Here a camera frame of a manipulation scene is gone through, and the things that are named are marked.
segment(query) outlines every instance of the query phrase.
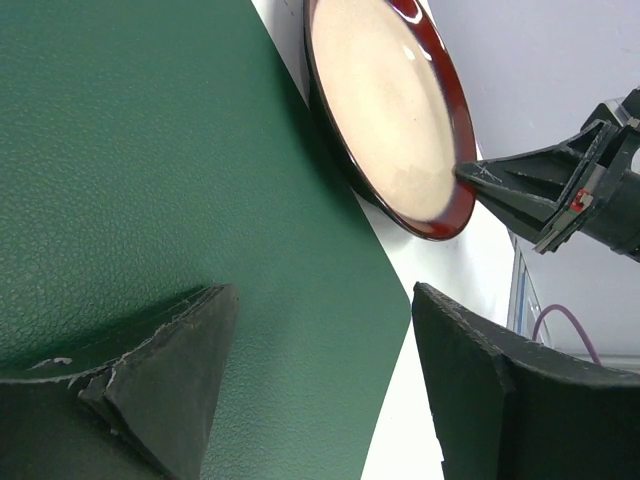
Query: cable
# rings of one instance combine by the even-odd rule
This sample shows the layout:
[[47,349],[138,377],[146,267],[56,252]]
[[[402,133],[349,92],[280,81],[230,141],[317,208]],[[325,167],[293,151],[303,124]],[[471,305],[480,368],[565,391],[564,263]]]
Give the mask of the cable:
[[587,347],[587,351],[589,352],[589,355],[591,356],[593,363],[602,365],[602,362],[600,361],[600,357],[598,356],[598,352],[596,352],[596,349],[593,346],[593,343],[591,343],[591,339],[589,338],[589,335],[587,335],[587,332],[585,332],[584,328],[582,328],[582,324],[578,321],[576,316],[573,313],[571,313],[571,311],[564,305],[558,305],[557,303],[554,303],[552,305],[549,305],[548,307],[546,307],[544,310],[540,312],[540,315],[538,315],[538,318],[536,319],[536,323],[533,326],[533,340],[538,341],[538,333],[540,332],[540,326],[542,325],[542,321],[544,320],[544,317],[546,317],[549,312],[553,312],[554,310],[558,310],[559,312],[562,312],[565,314],[565,316],[569,319],[569,321],[573,324],[574,328],[578,332],[578,335],[580,335],[580,338],[582,339],[582,343],[584,343],[584,346]]

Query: purple cable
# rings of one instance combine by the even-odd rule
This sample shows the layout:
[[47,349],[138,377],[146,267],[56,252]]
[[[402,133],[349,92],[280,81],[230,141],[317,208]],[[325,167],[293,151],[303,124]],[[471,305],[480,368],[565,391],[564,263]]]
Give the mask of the purple cable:
[[598,356],[598,352],[596,352],[596,349],[594,348],[593,343],[591,343],[591,339],[589,338],[589,335],[587,335],[587,332],[585,332],[584,328],[582,328],[582,325],[580,324],[576,316],[573,313],[571,313],[571,311],[564,305],[558,305],[557,303],[554,303],[552,305],[549,305],[547,308],[545,308],[540,312],[540,315],[538,315],[536,323],[533,326],[533,340],[538,341],[538,333],[540,332],[540,326],[542,325],[542,321],[544,320],[544,317],[546,317],[549,312],[552,312],[554,310],[558,310],[566,315],[566,317],[575,327],[576,331],[578,332],[578,335],[580,335],[580,338],[582,339],[582,343],[584,343],[584,346],[587,347],[587,351],[589,352],[589,355],[591,355],[591,359],[593,360],[593,363],[602,365],[602,362],[600,361],[600,357]]

